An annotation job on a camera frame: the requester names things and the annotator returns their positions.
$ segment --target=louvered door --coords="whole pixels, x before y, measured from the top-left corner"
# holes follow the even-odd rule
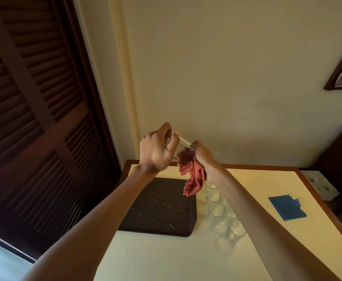
[[[34,258],[120,174],[64,6],[0,0],[0,238]]]

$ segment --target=person's right arm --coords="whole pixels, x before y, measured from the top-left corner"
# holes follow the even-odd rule
[[[213,159],[209,149],[199,141],[194,143],[194,149],[206,170],[207,180],[217,186],[239,218],[274,281],[339,280]]]

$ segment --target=brown table border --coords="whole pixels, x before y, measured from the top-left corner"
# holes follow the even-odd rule
[[[119,183],[122,183],[128,176],[129,170],[131,169],[131,165],[138,165],[139,160],[127,160],[122,175],[120,177]],[[306,179],[306,177],[302,174],[300,169],[298,167],[282,167],[282,166],[271,166],[271,165],[229,165],[229,164],[222,164],[226,169],[245,169],[245,170],[279,170],[279,171],[286,171],[286,172],[295,172],[300,180],[303,182],[305,187],[309,190],[311,195],[314,197],[314,199],[317,201],[319,206],[323,209],[323,211],[326,213],[328,218],[331,220],[331,222],[335,225],[337,230],[342,235],[342,223],[337,219],[335,214],[332,212],[332,210],[327,206],[327,204],[323,201],[323,199],[319,196],[317,191],[312,187],[312,185],[309,183],[309,181]],[[177,162],[171,162],[170,166],[177,166]]]

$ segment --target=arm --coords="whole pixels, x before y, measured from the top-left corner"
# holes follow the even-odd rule
[[[213,159],[209,149],[199,141],[194,149],[207,180],[217,186],[236,213],[273,280],[339,280]]]
[[[171,162],[179,143],[165,123],[140,142],[140,163],[127,179],[68,233],[49,248],[24,276],[24,280],[93,280],[120,223],[142,189]]]

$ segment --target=blue cloth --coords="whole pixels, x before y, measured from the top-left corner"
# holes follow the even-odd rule
[[[307,217],[306,213],[301,210],[300,201],[293,199],[289,194],[268,199],[284,221]]]

